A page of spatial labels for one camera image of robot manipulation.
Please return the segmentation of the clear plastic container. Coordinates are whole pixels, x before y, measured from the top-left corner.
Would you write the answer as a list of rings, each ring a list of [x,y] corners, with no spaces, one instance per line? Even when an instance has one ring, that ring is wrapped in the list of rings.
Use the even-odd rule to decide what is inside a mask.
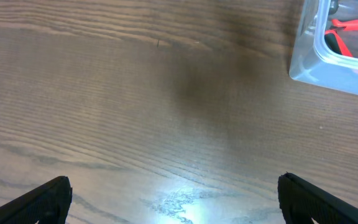
[[[358,19],[358,0],[340,0],[329,15],[330,0],[306,0],[291,56],[289,76],[300,82],[358,95],[358,56],[339,55],[328,48],[324,32],[332,19]]]

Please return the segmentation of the red handled pliers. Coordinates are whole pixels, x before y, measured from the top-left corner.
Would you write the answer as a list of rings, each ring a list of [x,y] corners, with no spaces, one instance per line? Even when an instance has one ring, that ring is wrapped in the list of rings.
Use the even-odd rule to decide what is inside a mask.
[[[324,41],[333,52],[346,57],[358,56],[358,19],[340,21],[332,19],[324,32]]]

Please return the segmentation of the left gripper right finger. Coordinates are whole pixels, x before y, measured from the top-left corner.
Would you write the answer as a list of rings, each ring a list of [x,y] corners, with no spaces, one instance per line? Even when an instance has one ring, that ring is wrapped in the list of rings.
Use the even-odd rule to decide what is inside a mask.
[[[358,208],[292,173],[278,178],[278,201],[287,224],[358,224]]]

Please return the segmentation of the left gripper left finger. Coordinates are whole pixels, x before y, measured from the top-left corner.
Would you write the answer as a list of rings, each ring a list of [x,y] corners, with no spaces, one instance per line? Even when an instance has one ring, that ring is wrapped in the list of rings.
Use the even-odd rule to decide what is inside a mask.
[[[0,207],[0,224],[65,224],[73,189],[58,176]]]

